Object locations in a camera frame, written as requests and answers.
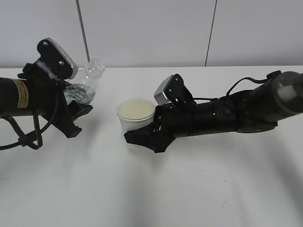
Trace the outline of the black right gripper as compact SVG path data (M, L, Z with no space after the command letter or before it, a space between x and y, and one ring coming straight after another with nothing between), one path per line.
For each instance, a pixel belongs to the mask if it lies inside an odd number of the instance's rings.
M196 136L193 120L195 106L194 101L184 109L172 103L158 105L152 123L126 132L124 138L129 144L148 148L154 153L163 153L176 138Z

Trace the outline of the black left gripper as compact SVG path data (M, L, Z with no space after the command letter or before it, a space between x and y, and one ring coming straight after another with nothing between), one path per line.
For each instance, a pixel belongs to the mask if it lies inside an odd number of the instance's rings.
M49 121L54 114L53 126L66 138L75 138L82 129L73 122L89 114L93 106L75 100L67 104L63 94L66 82L50 74L40 61L23 67L17 78L17 116L37 114Z

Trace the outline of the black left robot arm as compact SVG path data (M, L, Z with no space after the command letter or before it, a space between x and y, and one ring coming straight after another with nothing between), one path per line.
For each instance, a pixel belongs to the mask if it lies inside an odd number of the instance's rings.
M67 138L74 138L81 128L74 124L79 117L93 109L77 101L67 102L64 90L69 83L50 77L49 72L37 64L26 64L17 79L0 79L0 115L42 116Z

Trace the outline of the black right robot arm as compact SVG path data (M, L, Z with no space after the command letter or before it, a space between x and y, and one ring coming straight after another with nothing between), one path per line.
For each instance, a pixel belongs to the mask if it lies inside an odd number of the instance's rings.
M194 98L182 77L174 74L157 88L153 121L124 134L129 144L162 153L177 138L226 132L260 133L273 130L280 120L303 112L303 76L274 71L257 87L220 98Z

